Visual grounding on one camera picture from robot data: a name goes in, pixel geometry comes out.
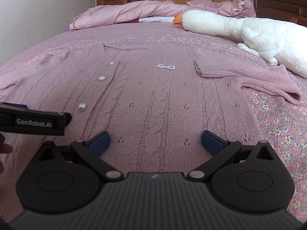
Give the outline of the person's left hand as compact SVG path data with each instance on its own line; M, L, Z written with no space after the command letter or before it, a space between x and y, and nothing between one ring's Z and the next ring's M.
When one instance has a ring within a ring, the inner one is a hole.
M13 147L5 143L5 137L0 133L0 153L10 154L13 151Z

